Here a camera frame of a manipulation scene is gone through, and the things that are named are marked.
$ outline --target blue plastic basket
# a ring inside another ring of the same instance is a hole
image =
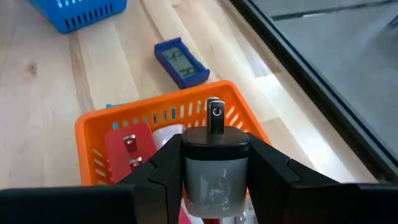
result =
[[[29,0],[61,33],[122,12],[127,0]]]

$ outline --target red object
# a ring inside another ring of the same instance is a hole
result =
[[[105,145],[113,182],[117,183],[156,152],[152,131],[146,123],[105,134]]]
[[[183,208],[180,208],[180,217],[178,219],[178,224],[191,224],[191,220],[189,220]]]
[[[220,224],[220,220],[215,218],[205,218],[203,219],[203,222],[205,224]]]

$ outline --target wood grain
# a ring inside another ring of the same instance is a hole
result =
[[[209,82],[237,85],[280,151],[339,181],[376,181],[228,0],[131,0],[68,35],[3,0],[0,30],[0,188],[78,185],[76,119],[177,91],[153,53],[176,37]]]

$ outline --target metal prong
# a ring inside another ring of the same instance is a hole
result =
[[[224,135],[225,103],[222,100],[210,102],[210,110],[207,111],[210,123],[207,127],[210,136]]]
[[[130,136],[124,137],[124,146],[128,152],[134,152],[137,150],[137,142],[136,135],[132,134]]]
[[[218,97],[213,96],[213,97],[207,98],[207,100],[206,100],[206,112],[207,112],[206,126],[207,126],[208,135],[210,134],[210,128],[209,128],[210,127],[210,114],[211,114],[211,112],[210,112],[210,103],[215,101],[215,100],[220,100],[220,99]]]
[[[131,170],[134,170],[135,167],[137,167],[137,166],[139,166],[141,164],[142,164],[142,158],[141,157],[138,157],[137,159],[131,159],[129,161],[129,165],[130,165]]]

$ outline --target black frame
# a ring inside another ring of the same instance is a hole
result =
[[[319,72],[250,0],[230,0],[378,180],[398,181],[398,161]]]

